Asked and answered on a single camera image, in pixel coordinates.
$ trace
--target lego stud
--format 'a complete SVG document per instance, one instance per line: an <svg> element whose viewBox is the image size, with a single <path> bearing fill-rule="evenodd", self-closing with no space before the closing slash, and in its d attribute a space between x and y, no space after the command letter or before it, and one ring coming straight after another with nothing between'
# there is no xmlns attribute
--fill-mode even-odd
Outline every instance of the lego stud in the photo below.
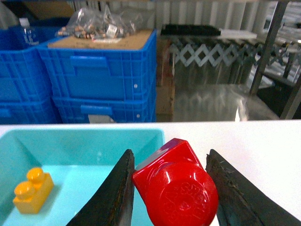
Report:
<svg viewBox="0 0 301 226"><path fill-rule="evenodd" d="M44 181L45 174L40 167L32 168L26 175L27 179L33 183L41 183Z"/></svg>
<svg viewBox="0 0 301 226"><path fill-rule="evenodd" d="M35 189L33 187L32 182L24 181L18 184L15 188L15 195L20 200L26 200L31 198L35 193Z"/></svg>
<svg viewBox="0 0 301 226"><path fill-rule="evenodd" d="M132 179L155 226L208 226L217 212L215 184L187 141L166 143Z"/></svg>

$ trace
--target cardboard box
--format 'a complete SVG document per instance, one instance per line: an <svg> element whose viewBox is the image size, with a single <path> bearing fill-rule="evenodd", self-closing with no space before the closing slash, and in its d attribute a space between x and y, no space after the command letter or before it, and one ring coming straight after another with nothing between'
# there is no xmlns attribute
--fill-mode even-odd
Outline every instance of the cardboard box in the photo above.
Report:
<svg viewBox="0 0 301 226"><path fill-rule="evenodd" d="M91 39L67 37L48 44L49 48L85 48L85 49L142 49L149 39L152 30L141 30L129 37L120 39L117 43L92 42Z"/></svg>
<svg viewBox="0 0 301 226"><path fill-rule="evenodd" d="M157 86L163 85L164 77L172 77L172 68L169 65L170 40L157 39Z"/></svg>
<svg viewBox="0 0 301 226"><path fill-rule="evenodd" d="M174 113L174 80L172 77L165 77L162 86L157 86L157 107L156 114Z"/></svg>

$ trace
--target metal pole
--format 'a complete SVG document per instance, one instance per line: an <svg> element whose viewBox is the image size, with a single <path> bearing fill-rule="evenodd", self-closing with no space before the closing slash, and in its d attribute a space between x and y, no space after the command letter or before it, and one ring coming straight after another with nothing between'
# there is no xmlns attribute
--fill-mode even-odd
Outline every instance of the metal pole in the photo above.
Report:
<svg viewBox="0 0 301 226"><path fill-rule="evenodd" d="M292 93L284 107L280 119L292 119L301 103L301 74L293 87Z"/></svg>
<svg viewBox="0 0 301 226"><path fill-rule="evenodd" d="M284 15L287 4L288 4L288 2L279 1L276 5L273 19L270 24L268 36L264 43L262 55L261 55L256 73L255 73L255 76L253 79L253 83L251 86L251 90L250 90L251 95L257 94L257 91L258 91L258 88L259 88L259 85L260 85L260 82L262 79L262 73L264 72L265 67L269 62L270 53L271 53L273 44L275 42L278 30L280 28L282 17Z"/></svg>
<svg viewBox="0 0 301 226"><path fill-rule="evenodd" d="M290 71L291 71L291 68L292 68L292 65L296 59L296 53L290 53L288 55L288 61L287 61L287 64L285 66L285 70L284 70L284 73L283 73L283 77L287 79L288 75L290 74Z"/></svg>

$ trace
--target blue plastic crate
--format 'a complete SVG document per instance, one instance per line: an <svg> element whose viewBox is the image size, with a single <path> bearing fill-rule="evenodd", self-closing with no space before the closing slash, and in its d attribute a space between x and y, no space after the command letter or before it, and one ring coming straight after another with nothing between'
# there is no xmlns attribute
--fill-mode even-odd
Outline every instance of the blue plastic crate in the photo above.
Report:
<svg viewBox="0 0 301 226"><path fill-rule="evenodd" d="M0 30L0 103L42 101L51 82L35 47L23 49L21 30Z"/></svg>
<svg viewBox="0 0 301 226"><path fill-rule="evenodd" d="M0 124L55 124L61 123L52 99L27 103L0 103Z"/></svg>
<svg viewBox="0 0 301 226"><path fill-rule="evenodd" d="M140 50L38 47L53 95L64 98L144 100L156 71L154 31Z"/></svg>
<svg viewBox="0 0 301 226"><path fill-rule="evenodd" d="M88 115L108 115L115 122L156 121L155 82L145 100L104 101L53 97L64 123L89 123Z"/></svg>

